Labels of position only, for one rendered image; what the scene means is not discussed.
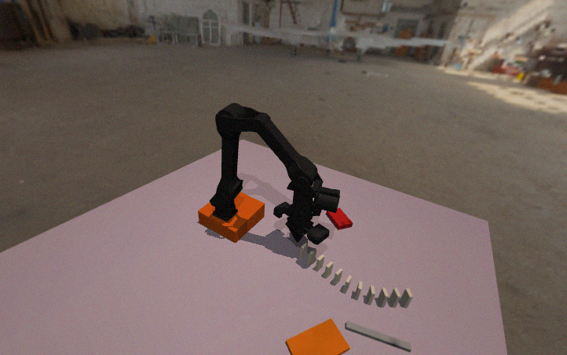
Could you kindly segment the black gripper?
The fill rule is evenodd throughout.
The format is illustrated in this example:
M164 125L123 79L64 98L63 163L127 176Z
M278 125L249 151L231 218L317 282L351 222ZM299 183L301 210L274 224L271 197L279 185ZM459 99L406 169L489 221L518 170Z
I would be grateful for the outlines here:
M290 205L287 202L283 202L274 208L273 214L278 218L282 218L282 214L288 216L286 226L290 229L296 242L299 242L307 233L308 240L318 245L329 237L329 229L321 224L313 226L313 222L310 221L310 214L313 208L314 205L302 209L296 207L294 204Z

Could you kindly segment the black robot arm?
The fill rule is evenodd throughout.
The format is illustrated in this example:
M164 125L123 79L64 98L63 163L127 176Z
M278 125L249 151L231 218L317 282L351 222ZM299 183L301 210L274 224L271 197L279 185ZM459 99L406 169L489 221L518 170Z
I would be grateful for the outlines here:
M238 212L234 199L243 189L243 180L237 177L239 137L241 132L250 131L258 133L286 167L291 179L287 189L294 191L296 207L305 209L314 205L310 219L320 216L322 210L336 213L340 190L322 187L316 166L296 152L268 114L232 103L216 114L215 121L221 135L221 180L210 199L215 207L213 216L228 221Z

